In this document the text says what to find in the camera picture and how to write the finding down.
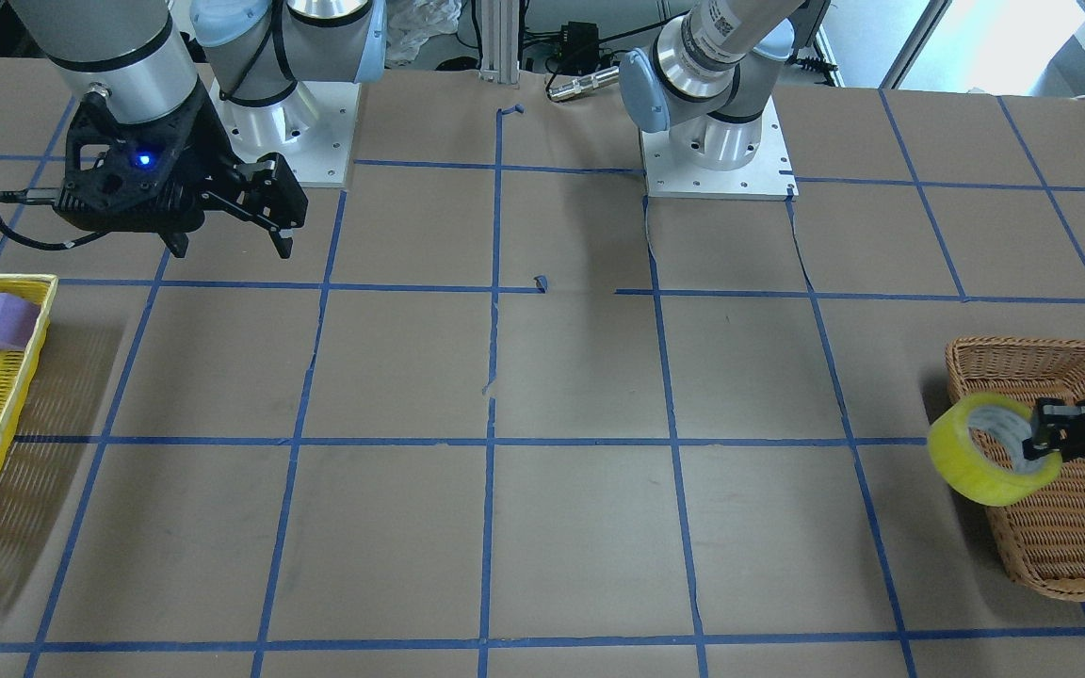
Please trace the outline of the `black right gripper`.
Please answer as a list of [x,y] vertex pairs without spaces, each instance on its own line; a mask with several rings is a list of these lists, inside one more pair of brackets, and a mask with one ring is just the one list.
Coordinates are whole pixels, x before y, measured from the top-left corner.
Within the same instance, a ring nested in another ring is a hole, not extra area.
[[162,170],[167,172],[162,189],[173,190],[173,205],[162,212],[162,241],[173,257],[186,258],[189,235],[207,212],[254,223],[270,236],[281,259],[292,257],[307,196],[283,155],[271,152],[247,163],[233,152],[171,152],[163,155]]

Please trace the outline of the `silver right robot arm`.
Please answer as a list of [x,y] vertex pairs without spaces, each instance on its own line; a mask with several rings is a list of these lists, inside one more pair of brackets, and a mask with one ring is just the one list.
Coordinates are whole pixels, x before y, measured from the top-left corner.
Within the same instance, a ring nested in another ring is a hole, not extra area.
[[0,235],[30,250],[138,233],[182,258],[224,212],[288,259],[309,205],[293,159],[331,146],[310,85],[375,82],[386,65],[383,1],[194,1],[213,89],[163,1],[11,9],[77,102],[60,184],[0,192]]

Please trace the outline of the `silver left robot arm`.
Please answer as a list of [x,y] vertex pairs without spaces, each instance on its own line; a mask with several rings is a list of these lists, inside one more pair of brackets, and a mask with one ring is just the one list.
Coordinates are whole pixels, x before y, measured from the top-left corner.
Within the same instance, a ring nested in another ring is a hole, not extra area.
[[[795,52],[795,1],[698,1],[623,57],[622,103],[658,196],[792,199],[770,98]],[[1012,506],[1085,460],[1085,399],[961,396],[929,433],[931,463],[981,506]]]

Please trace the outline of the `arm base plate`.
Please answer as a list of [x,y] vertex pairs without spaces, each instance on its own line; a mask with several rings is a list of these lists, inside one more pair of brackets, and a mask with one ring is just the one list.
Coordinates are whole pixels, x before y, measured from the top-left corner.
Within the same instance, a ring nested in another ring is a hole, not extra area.
[[257,84],[242,86],[232,102],[220,98],[224,86],[218,77],[205,90],[234,163],[255,164],[276,153],[302,188],[348,186],[361,86],[305,84],[260,74]]
[[758,119],[714,117],[639,135],[647,194],[652,199],[787,201],[800,196],[775,100]]

